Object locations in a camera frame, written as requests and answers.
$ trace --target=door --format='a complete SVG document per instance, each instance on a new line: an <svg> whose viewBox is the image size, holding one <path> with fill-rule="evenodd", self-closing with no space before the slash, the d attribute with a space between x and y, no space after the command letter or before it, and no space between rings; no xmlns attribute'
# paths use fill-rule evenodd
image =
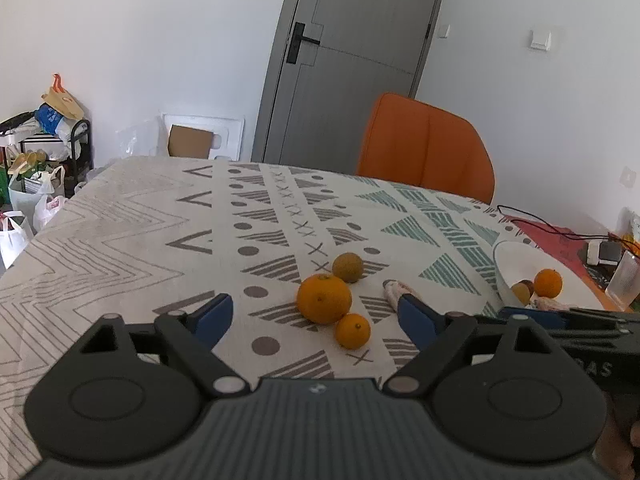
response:
<svg viewBox="0 0 640 480"><path fill-rule="evenodd" d="M354 173L376 99L409 95L435 2L298 0L264 161Z"/></svg>

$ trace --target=tablecloth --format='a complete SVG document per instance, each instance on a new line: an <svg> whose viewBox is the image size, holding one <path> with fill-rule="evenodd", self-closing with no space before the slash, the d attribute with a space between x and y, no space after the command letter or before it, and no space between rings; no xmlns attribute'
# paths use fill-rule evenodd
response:
<svg viewBox="0 0 640 480"><path fill-rule="evenodd" d="M30 388L98 317L149 322L234 300L215 347L255 383L261 376L374 377L417 350L383 298L389 278L440 312L495 313L492 246L532 243L487 204L403 184L323 171L188 158L133 157L93 179L0 280L0 479L38 452L22 418ZM359 254L352 312L369 343L341 348L330 326L298 313L301 280Z"/></svg>

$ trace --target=white wall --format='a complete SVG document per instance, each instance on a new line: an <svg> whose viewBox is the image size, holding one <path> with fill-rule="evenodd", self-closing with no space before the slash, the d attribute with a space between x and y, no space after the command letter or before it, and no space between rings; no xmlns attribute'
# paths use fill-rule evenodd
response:
<svg viewBox="0 0 640 480"><path fill-rule="evenodd" d="M640 213L640 0L443 0L417 98L468 119L494 164L494 203L574 227ZM551 52L530 30L553 30Z"/></svg>
<svg viewBox="0 0 640 480"><path fill-rule="evenodd" d="M95 162L114 131L159 112L246 119L250 158L283 0L0 0L0 120L60 72L90 110Z"/></svg>

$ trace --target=glass cup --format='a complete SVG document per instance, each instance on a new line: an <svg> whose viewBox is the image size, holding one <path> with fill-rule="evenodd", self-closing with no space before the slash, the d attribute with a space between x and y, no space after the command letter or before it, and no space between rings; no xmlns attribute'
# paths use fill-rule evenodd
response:
<svg viewBox="0 0 640 480"><path fill-rule="evenodd" d="M625 251L613 273L605 294L621 309L626 309L640 294L640 258Z"/></svg>

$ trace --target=wire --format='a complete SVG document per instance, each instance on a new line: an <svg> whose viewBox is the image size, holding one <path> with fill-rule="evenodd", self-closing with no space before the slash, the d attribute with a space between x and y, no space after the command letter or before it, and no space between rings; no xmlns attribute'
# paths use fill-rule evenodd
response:
<svg viewBox="0 0 640 480"><path fill-rule="evenodd" d="M504 213L502 212L503 209L508 209L510 211L516 211L518 213L522 213L528 216L531 216L533 218L535 218L536 220L539 220L540 222L542 222L544 225L546 225L547 227L550 228L549 229L545 229L543 228L540 224L537 224L535 222L532 222L530 220L524 219L524 218L511 218L511 222L515 223L515 222L522 222L523 224L527 224L527 225L531 225L533 227L537 227L538 229L540 229L541 231L545 232L545 233L549 233L549 234L553 234L553 235L560 235L564 238L567 238L568 240L613 240L616 241L618 243L621 243L624 245L625 249L631 251L632 253L634 252L634 249L639 249L638 245L634 242L630 242L628 240L623 240L622 238L614 235L614 234L609 234L609 235L584 235L584 234L577 234L577 233L565 233L561 230L559 230L557 227L551 225L549 222L547 222L545 219L540 218L539 216L534 215L533 213L530 213L528 211L523 211L522 209L517 209L516 207L511 207L508 205L498 205L496 206L496 209L498 210L498 212L501 215L504 215Z"/></svg>

